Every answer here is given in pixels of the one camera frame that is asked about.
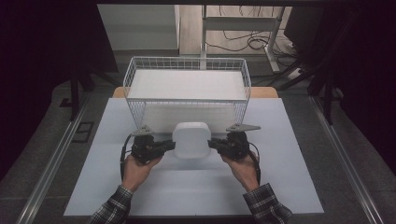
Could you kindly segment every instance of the metal rail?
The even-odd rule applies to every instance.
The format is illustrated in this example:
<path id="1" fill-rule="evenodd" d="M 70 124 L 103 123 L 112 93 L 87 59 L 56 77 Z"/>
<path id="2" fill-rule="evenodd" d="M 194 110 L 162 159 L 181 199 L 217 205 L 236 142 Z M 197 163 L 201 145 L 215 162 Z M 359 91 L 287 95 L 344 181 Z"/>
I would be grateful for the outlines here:
<path id="1" fill-rule="evenodd" d="M 52 153 L 49 163 L 35 184 L 35 188 L 33 189 L 26 205 L 22 209 L 16 223 L 32 223 L 34 221 L 35 215 L 37 214 L 37 211 L 40 208 L 40 205 L 43 202 L 48 189 L 50 188 L 50 184 L 52 183 L 52 180 L 58 171 L 62 159 L 64 158 L 64 154 L 69 147 L 70 142 L 72 141 L 73 135 L 78 128 L 78 124 L 81 121 L 82 116 L 85 113 L 90 98 L 90 93 L 85 93 L 82 96 L 81 107 L 76 115 L 76 118 L 74 121 L 70 121 L 69 125 L 67 126 L 64 136 L 62 137 L 55 151 Z"/>
<path id="2" fill-rule="evenodd" d="M 346 173 L 350 185 L 352 186 L 356 195 L 358 196 L 358 199 L 361 203 L 361 207 L 363 208 L 364 213 L 366 214 L 370 223 L 383 224 L 384 221 L 382 220 L 381 216 L 378 213 L 378 209 L 376 208 L 375 202 L 371 197 L 368 189 L 365 187 L 355 167 L 353 166 L 351 159 L 347 155 L 347 151 L 344 148 L 343 144 L 341 143 L 340 139 L 338 138 L 337 132 L 335 131 L 332 125 L 329 125 L 327 123 L 327 120 L 323 116 L 322 106 L 320 104 L 319 99 L 317 97 L 310 96 L 309 100 L 314 106 L 315 111 L 317 112 L 318 118 L 323 126 L 325 133 L 329 136 L 331 140 L 335 154 L 337 155 Z"/>

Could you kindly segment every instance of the metal wire rack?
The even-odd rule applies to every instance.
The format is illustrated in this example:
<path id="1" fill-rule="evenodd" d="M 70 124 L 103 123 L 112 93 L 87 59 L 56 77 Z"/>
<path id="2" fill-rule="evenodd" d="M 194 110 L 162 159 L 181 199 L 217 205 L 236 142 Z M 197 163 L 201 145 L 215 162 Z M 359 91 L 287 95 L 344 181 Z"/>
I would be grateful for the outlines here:
<path id="1" fill-rule="evenodd" d="M 231 76 L 236 81 L 219 88 L 222 79 Z M 178 90 L 186 85 L 187 89 Z M 234 123 L 242 123 L 250 86 L 246 61 L 234 58 L 133 57 L 123 82 L 136 127 L 148 125 L 156 133 L 171 133 L 180 122 L 195 121 L 205 122 L 212 133 L 224 133 Z M 228 92 L 235 91 L 240 94 L 230 97 Z"/>

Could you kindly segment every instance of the plaid sleeve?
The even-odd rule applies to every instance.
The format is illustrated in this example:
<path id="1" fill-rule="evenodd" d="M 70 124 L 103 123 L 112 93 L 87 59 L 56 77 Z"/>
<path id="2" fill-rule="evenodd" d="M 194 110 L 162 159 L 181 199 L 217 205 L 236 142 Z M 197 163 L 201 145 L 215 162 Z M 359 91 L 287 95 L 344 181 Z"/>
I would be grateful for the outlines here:
<path id="1" fill-rule="evenodd" d="M 119 185 L 117 191 L 97 210 L 88 223 L 123 223 L 131 208 L 132 192 Z"/>
<path id="2" fill-rule="evenodd" d="M 292 212 L 277 201 L 270 184 L 244 194 L 247 206 L 258 224 L 287 223 Z"/>

